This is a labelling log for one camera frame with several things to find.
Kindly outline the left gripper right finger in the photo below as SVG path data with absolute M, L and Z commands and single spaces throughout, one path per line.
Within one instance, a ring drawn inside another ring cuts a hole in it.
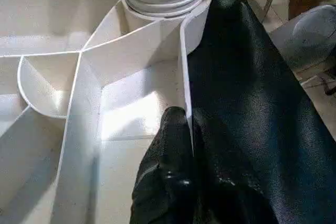
M 201 223 L 277 223 L 259 179 L 226 125 L 194 110 L 194 156 Z

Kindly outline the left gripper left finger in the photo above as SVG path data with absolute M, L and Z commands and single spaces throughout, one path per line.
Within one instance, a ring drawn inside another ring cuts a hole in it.
M 167 108 L 139 165 L 131 223 L 192 223 L 196 202 L 191 136 L 183 108 Z

